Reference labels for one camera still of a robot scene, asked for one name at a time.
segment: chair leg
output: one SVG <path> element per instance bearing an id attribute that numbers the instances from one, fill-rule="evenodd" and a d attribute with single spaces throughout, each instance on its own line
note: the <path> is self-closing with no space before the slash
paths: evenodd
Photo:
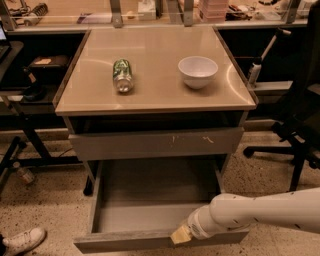
<path id="1" fill-rule="evenodd" d="M 93 193 L 92 181 L 91 181 L 90 177 L 88 176 L 87 177 L 86 186 L 85 186 L 85 188 L 83 190 L 83 194 L 85 196 L 90 196 L 90 195 L 92 195 L 92 193 Z"/>
<path id="2" fill-rule="evenodd" d="M 289 191 L 296 191 L 297 190 L 304 161 L 305 161 L 304 157 L 298 156 L 298 155 L 295 156 L 295 158 L 294 158 L 295 165 L 294 165 L 294 169 L 293 169 L 293 174 L 292 174 L 292 178 L 291 178 L 291 184 L 290 184 Z"/>
<path id="3" fill-rule="evenodd" d="M 251 157 L 254 152 L 266 152 L 266 153 L 276 153 L 276 154 L 283 154 L 283 155 L 294 155 L 294 150 L 292 147 L 266 147 L 266 146 L 250 146 L 247 147 L 244 151 L 243 154 L 246 157 Z"/>
<path id="4" fill-rule="evenodd" d="M 19 146 L 20 143 L 20 137 L 14 137 L 14 139 L 12 140 L 10 147 L 8 148 L 6 154 L 4 155 L 1 163 L 0 163 L 0 176 L 2 175 L 3 171 L 8 168 L 8 163 L 11 159 L 11 157 L 13 156 L 13 153 L 15 152 L 15 150 L 17 149 L 17 147 Z"/>

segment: can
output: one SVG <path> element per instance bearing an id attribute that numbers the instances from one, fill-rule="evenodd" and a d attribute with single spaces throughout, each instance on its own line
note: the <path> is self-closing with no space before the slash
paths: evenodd
<path id="1" fill-rule="evenodd" d="M 133 88 L 129 61 L 119 59 L 113 64 L 113 86 L 120 93 L 129 92 Z"/>

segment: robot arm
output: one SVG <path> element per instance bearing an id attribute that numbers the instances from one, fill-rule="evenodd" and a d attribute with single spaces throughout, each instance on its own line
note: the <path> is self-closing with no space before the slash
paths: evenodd
<path id="1" fill-rule="evenodd" d="M 220 194 L 192 212 L 171 239 L 175 244 L 207 239 L 253 223 L 320 233 L 320 188 L 255 198 Z"/>

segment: open drawer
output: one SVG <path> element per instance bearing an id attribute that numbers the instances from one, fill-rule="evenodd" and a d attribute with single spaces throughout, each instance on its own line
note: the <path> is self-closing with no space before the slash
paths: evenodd
<path id="1" fill-rule="evenodd" d="M 100 161 L 82 253 L 174 247 L 171 233 L 219 193 L 213 156 Z M 247 231 L 185 246 L 238 243 Z"/>
<path id="2" fill-rule="evenodd" d="M 84 133 L 69 139 L 81 161 L 234 153 L 242 127 Z"/>

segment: scuff mark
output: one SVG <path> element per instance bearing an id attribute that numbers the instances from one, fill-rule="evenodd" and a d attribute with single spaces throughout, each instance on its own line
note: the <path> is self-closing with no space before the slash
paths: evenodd
<path id="1" fill-rule="evenodd" d="M 213 140 L 211 140 L 209 137 L 202 137 L 204 140 L 207 140 L 207 141 L 209 141 L 210 143 L 214 143 L 214 141 Z"/>

